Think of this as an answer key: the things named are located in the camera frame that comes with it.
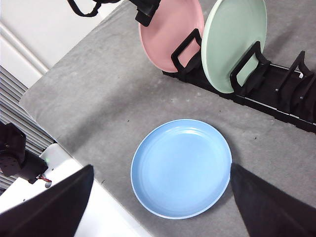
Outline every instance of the plate rim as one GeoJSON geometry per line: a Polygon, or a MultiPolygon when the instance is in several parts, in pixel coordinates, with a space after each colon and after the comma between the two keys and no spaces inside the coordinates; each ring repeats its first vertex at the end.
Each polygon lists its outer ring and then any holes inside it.
{"type": "Polygon", "coordinates": [[[232,152],[231,152],[231,149],[228,145],[228,142],[226,141],[226,139],[224,138],[224,136],[213,126],[211,126],[210,124],[206,123],[206,122],[203,122],[203,121],[200,121],[200,120],[197,120],[197,119],[191,119],[191,118],[184,118],[184,119],[176,119],[176,120],[172,120],[172,121],[169,121],[169,122],[166,122],[158,127],[156,127],[154,130],[152,130],[143,140],[142,142],[138,145],[135,153],[134,153],[134,156],[133,156],[133,160],[132,160],[132,163],[131,163],[131,166],[130,166],[130,181],[131,181],[131,185],[132,185],[132,188],[133,188],[133,192],[134,192],[134,195],[136,196],[137,200],[142,204],[142,206],[144,208],[146,208],[149,212],[151,212],[152,214],[156,215],[156,216],[159,216],[159,217],[162,217],[162,218],[165,218],[165,219],[171,219],[171,220],[181,220],[181,219],[187,219],[187,218],[191,218],[191,217],[194,217],[194,216],[197,216],[205,211],[207,211],[209,208],[211,208],[220,198],[221,196],[224,194],[225,190],[227,189],[227,186],[230,182],[230,177],[231,177],[231,174],[229,173],[228,175],[228,179],[225,183],[225,185],[223,186],[224,188],[222,189],[222,191],[220,192],[220,194],[218,195],[218,197],[210,204],[208,205],[207,207],[205,207],[204,209],[196,212],[196,213],[193,213],[191,215],[187,215],[187,216],[181,216],[181,217],[172,217],[172,216],[166,216],[166,215],[162,215],[162,214],[159,214],[153,210],[151,210],[150,208],[148,208],[141,200],[140,198],[138,197],[136,191],[135,191],[135,188],[134,188],[134,184],[133,184],[133,178],[132,178],[132,170],[133,170],[133,165],[134,165],[134,160],[135,160],[135,157],[136,157],[136,154],[139,150],[139,148],[141,147],[141,145],[143,144],[143,142],[152,134],[154,133],[156,130],[160,129],[161,127],[169,124],[169,123],[173,123],[173,122],[178,122],[178,121],[195,121],[195,122],[200,122],[200,123],[203,123],[203,124],[206,124],[207,126],[211,127],[212,129],[214,129],[216,131],[216,133],[218,133],[220,135],[220,137],[223,139],[225,145],[227,146],[228,148],[228,152],[229,152],[229,162],[230,162],[230,166],[232,165],[232,162],[233,162],[233,159],[232,159],[232,152]]]}
{"type": "MultiPolygon", "coordinates": [[[[203,67],[203,71],[206,75],[207,80],[210,82],[210,84],[213,86],[212,84],[212,80],[211,80],[211,76],[209,75],[209,70],[207,70],[207,57],[206,57],[206,48],[207,48],[207,42],[208,42],[208,38],[209,38],[209,29],[210,26],[213,23],[215,14],[218,10],[218,8],[220,7],[220,5],[226,0],[217,0],[215,2],[215,4],[213,5],[205,26],[204,26],[204,31],[203,31],[203,37],[202,37],[202,44],[201,44],[201,59],[202,59],[202,67],[203,67]]],[[[261,52],[263,52],[263,49],[265,47],[266,41],[267,41],[267,34],[268,34],[268,12],[267,12],[267,6],[266,6],[266,2],[265,0],[261,0],[261,2],[263,2],[264,6],[265,6],[265,13],[266,13],[266,30],[265,30],[265,40],[264,42],[261,42],[261,52]]],[[[218,88],[214,87],[216,90],[218,90],[221,93],[225,93],[225,94],[229,94],[229,93],[233,93],[234,89],[232,88],[231,91],[227,92],[227,91],[223,91],[223,90],[219,90],[218,88]]]]}

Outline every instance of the gray table surface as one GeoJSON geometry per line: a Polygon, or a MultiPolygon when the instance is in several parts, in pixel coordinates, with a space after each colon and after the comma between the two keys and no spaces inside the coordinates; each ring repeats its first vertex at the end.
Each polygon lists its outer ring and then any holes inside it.
{"type": "MultiPolygon", "coordinates": [[[[206,18],[215,1],[200,2],[206,18]]],[[[290,66],[306,50],[307,65],[316,69],[316,2],[266,4],[265,56],[290,66]]],[[[137,201],[133,154],[151,130],[174,119],[213,125],[234,162],[316,206],[315,134],[164,76],[143,52],[135,14],[123,2],[26,92],[22,107],[80,163],[94,165],[96,179],[154,236],[247,236],[230,185],[211,209],[186,220],[154,216],[137,201]]]]}

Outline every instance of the black dish rack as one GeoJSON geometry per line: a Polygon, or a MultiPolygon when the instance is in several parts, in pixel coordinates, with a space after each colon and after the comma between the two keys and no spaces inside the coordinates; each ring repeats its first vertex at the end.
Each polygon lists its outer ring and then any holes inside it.
{"type": "Polygon", "coordinates": [[[234,92],[224,94],[217,91],[207,80],[202,67],[201,51],[192,57],[186,67],[181,65],[178,57],[194,39],[201,46],[198,29],[194,29],[171,55],[178,72],[162,71],[163,74],[216,93],[240,105],[252,107],[305,131],[316,133],[316,74],[305,65],[304,51],[298,55],[290,68],[286,68],[267,60],[261,53],[260,42],[255,42],[230,74],[234,92]],[[258,66],[245,84],[240,86],[237,75],[253,55],[259,61],[258,66]]]}

